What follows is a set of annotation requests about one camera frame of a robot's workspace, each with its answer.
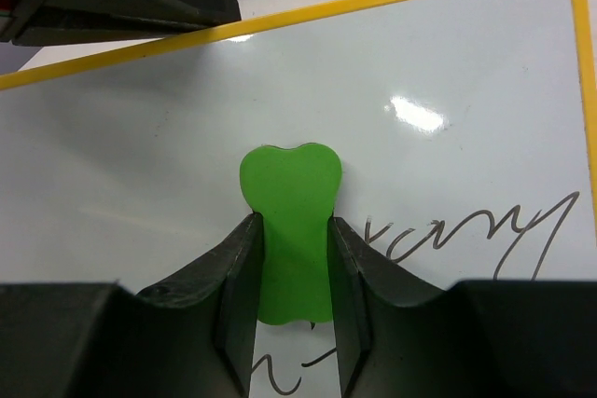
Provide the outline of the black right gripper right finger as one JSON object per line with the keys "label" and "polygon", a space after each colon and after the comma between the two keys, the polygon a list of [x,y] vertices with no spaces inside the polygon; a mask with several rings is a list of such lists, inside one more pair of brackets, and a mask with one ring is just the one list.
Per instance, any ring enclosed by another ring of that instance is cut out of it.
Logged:
{"label": "black right gripper right finger", "polygon": [[460,281],[440,290],[328,222],[344,397],[592,397],[592,281]]}

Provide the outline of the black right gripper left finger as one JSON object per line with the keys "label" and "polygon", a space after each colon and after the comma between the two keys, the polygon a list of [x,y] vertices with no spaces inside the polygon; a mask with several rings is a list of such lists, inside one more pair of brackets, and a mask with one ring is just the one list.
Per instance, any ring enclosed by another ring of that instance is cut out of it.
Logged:
{"label": "black right gripper left finger", "polygon": [[110,282],[1,287],[5,397],[245,397],[262,218],[138,293]]}

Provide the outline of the green whiteboard eraser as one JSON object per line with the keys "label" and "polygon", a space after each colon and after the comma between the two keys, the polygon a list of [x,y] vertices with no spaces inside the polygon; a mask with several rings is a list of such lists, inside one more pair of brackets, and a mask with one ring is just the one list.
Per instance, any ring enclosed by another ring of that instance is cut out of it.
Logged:
{"label": "green whiteboard eraser", "polygon": [[340,190],[340,157],[323,144],[264,145],[243,158],[239,175],[243,197],[263,223],[259,320],[330,321],[327,222]]}

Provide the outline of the yellow framed whiteboard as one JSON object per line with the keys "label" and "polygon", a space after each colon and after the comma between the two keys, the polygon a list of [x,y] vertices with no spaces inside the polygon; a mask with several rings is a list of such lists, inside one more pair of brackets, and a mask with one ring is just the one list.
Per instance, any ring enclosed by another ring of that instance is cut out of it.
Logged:
{"label": "yellow framed whiteboard", "polygon": [[[309,143],[340,157],[329,220],[440,290],[596,285],[587,0],[341,0],[4,75],[1,287],[138,293],[255,213],[250,151]],[[259,302],[245,397],[344,397],[333,309]]]}

